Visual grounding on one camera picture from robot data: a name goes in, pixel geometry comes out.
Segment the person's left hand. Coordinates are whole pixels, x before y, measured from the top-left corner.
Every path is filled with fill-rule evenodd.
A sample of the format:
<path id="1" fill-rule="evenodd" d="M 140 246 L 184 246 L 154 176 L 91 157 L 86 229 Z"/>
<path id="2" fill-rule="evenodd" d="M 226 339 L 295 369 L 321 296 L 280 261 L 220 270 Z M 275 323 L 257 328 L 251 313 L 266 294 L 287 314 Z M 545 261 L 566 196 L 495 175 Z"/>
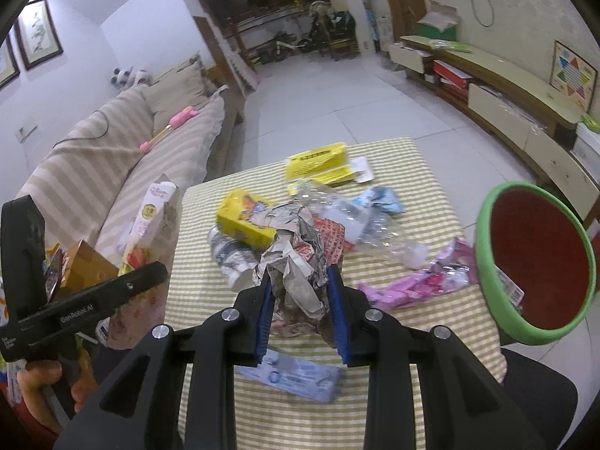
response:
<path id="1" fill-rule="evenodd" d="M 93 377 L 90 354 L 83 348 L 78 354 L 78 368 L 79 377 L 70 387 L 76 413 L 99 387 Z M 44 390 L 56 384 L 61 377 L 62 366 L 59 361 L 33 361 L 17 374 L 18 387 L 28 412 L 39 424 L 56 434 L 61 432 L 62 427 L 44 396 Z"/>

